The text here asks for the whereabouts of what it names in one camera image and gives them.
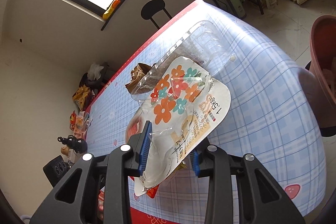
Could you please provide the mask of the blue plaid table cover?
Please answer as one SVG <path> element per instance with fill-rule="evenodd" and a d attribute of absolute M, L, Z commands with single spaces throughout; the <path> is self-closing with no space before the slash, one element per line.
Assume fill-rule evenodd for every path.
<path fill-rule="evenodd" d="M 88 108 L 88 151 L 109 154 L 129 128 L 149 114 L 171 127 L 178 145 L 182 121 L 197 118 L 191 136 L 208 133 L 227 153 L 251 153 L 302 215 L 323 200 L 326 159 L 300 67 L 248 23 L 196 0 L 141 46 Z"/>

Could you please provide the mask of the flower print plastic package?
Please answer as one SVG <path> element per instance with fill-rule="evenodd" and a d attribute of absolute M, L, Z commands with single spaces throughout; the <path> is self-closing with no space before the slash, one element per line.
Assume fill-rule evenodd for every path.
<path fill-rule="evenodd" d="M 139 190 L 163 182 L 196 146 L 227 116 L 228 87 L 192 60 L 178 57 L 169 65 L 126 128 L 126 138 L 140 133 L 151 121 L 146 169 L 136 177 Z"/>

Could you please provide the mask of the clear plastic clamshell container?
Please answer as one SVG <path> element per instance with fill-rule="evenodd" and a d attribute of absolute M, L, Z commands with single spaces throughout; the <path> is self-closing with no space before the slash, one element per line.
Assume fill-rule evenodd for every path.
<path fill-rule="evenodd" d="M 131 97 L 135 101 L 146 99 L 169 65 L 178 57 L 192 60 L 214 76 L 230 60 L 232 53 L 230 43 L 220 30 L 208 20 L 200 21 L 183 34 L 140 79 Z"/>

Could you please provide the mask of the yellow snack bags pile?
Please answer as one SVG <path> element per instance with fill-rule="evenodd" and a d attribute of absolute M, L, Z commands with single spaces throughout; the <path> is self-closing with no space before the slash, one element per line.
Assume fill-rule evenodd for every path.
<path fill-rule="evenodd" d="M 92 99 L 92 91 L 86 85 L 79 87 L 72 96 L 72 100 L 78 107 L 79 111 L 85 111 L 90 105 Z"/>

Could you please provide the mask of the yellow orange snack bag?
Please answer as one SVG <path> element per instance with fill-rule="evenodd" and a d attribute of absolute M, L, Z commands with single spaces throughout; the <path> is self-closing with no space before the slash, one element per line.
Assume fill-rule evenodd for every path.
<path fill-rule="evenodd" d="M 107 20 L 110 18 L 114 10 L 118 7 L 118 5 L 121 3 L 121 0 L 113 0 L 113 2 L 110 4 L 108 9 L 104 12 L 102 15 L 103 20 Z"/>

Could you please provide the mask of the brown plastic trash bucket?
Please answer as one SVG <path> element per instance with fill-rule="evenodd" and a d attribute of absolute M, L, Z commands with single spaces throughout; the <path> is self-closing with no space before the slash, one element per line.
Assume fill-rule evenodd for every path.
<path fill-rule="evenodd" d="M 315 20 L 310 33 L 310 72 L 315 75 L 332 106 L 335 105 L 335 16 Z"/>

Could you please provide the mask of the brown paper bag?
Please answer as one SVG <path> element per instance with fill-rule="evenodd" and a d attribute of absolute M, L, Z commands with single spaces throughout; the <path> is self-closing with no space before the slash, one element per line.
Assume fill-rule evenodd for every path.
<path fill-rule="evenodd" d="M 151 70 L 152 66 L 138 63 L 131 71 L 131 81 L 125 84 L 126 89 L 131 94 L 140 80 Z"/>

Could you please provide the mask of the red peanut package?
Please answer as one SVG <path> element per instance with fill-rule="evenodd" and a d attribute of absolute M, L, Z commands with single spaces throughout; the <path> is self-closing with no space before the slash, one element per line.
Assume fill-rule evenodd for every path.
<path fill-rule="evenodd" d="M 183 169 L 187 169 L 187 164 L 185 161 L 181 162 L 179 166 L 176 167 L 176 169 L 163 181 L 161 182 L 162 185 L 167 184 L 168 182 L 170 182 L 173 178 L 175 178 L 176 174 L 178 173 L 179 170 L 183 170 Z M 144 194 L 146 194 L 148 197 L 150 198 L 154 198 L 158 188 L 160 186 L 160 184 L 158 184 L 157 186 L 150 188 L 148 190 L 139 190 L 139 186 L 136 186 L 136 180 L 139 180 L 139 178 L 134 178 L 132 176 L 130 176 L 130 178 L 134 181 L 134 197 L 138 198 L 140 196 L 143 196 Z"/>

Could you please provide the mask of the light green kettle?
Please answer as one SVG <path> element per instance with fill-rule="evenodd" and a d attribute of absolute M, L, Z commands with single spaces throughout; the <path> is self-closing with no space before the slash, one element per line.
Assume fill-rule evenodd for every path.
<path fill-rule="evenodd" d="M 243 3 L 245 2 L 245 0 L 227 0 L 227 2 L 230 7 L 231 14 L 239 19 L 244 19 L 247 16 L 246 11 L 243 7 Z"/>

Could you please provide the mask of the black round back chair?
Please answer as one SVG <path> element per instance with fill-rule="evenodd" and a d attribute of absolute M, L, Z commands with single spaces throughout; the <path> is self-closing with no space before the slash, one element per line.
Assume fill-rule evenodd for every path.
<path fill-rule="evenodd" d="M 141 10 L 141 18 L 144 20 L 150 20 L 157 30 L 160 29 L 160 26 L 156 23 L 156 21 L 153 19 L 153 16 L 157 14 L 160 11 L 163 11 L 169 19 L 172 19 L 173 17 L 169 14 L 167 9 L 165 8 L 165 1 L 164 0 L 150 0 L 148 1 Z"/>

